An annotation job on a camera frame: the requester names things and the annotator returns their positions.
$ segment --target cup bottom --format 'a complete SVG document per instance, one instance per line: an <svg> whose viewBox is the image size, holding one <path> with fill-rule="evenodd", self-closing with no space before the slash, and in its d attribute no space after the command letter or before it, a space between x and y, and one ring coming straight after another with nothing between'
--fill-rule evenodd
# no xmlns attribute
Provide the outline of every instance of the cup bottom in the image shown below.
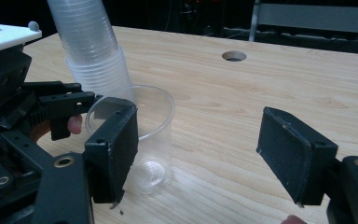
<svg viewBox="0 0 358 224"><path fill-rule="evenodd" d="M153 194L168 186L172 178L170 165L159 158L134 163L125 189L132 193Z"/></svg>

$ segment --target wood grain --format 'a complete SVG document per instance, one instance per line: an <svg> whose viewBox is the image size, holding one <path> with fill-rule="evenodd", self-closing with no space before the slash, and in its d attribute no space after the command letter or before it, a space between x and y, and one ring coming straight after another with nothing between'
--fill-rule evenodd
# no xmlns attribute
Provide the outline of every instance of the wood grain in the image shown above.
<svg viewBox="0 0 358 224"><path fill-rule="evenodd" d="M95 204L97 223L281 223L295 214L327 223L322 206L298 208L255 152L265 106L286 110L358 155L358 55L114 27L134 84L175 100L173 179L160 194L126 194L115 209ZM242 62L222 59L226 51ZM73 82L60 39L25 48L28 81ZM81 152L86 132L39 144L52 155Z"/></svg>

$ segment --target stack of plastic cups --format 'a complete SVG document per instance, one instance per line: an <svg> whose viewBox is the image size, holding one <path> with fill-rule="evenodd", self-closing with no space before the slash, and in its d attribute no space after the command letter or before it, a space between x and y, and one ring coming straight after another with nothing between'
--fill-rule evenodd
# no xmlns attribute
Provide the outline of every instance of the stack of plastic cups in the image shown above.
<svg viewBox="0 0 358 224"><path fill-rule="evenodd" d="M48 0L65 62L83 91L108 95L130 86L123 50L101 0Z"/></svg>

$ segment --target table surface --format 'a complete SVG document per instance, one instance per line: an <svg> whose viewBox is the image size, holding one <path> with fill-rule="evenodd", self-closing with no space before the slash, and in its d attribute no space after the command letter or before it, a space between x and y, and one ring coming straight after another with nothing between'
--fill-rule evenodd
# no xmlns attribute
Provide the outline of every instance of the table surface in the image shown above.
<svg viewBox="0 0 358 224"><path fill-rule="evenodd" d="M358 156L358 55L197 35L114 27L133 84L168 91L172 121L171 184L153 197L125 194L121 204L94 204L96 223L281 223L295 214L327 223L322 206L299 208L255 152L263 108L294 114ZM241 62L226 51L246 54ZM27 81L74 82L58 35L25 47ZM87 132L39 141L57 156L82 152Z"/></svg>

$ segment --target wooden table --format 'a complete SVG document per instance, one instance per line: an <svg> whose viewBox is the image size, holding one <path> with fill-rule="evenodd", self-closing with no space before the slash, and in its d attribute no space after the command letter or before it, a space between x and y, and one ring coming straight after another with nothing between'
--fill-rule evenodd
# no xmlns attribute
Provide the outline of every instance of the wooden table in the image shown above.
<svg viewBox="0 0 358 224"><path fill-rule="evenodd" d="M265 106L294 114L358 155L358 55L114 27L134 84L175 100L173 180L153 197L124 196L115 209L94 204L96 223L281 223L295 214L326 223L322 206L297 207L255 152ZM241 62L222 58L243 52ZM24 50L27 81L73 82L57 35ZM82 152L86 132L39 144L56 156Z"/></svg>

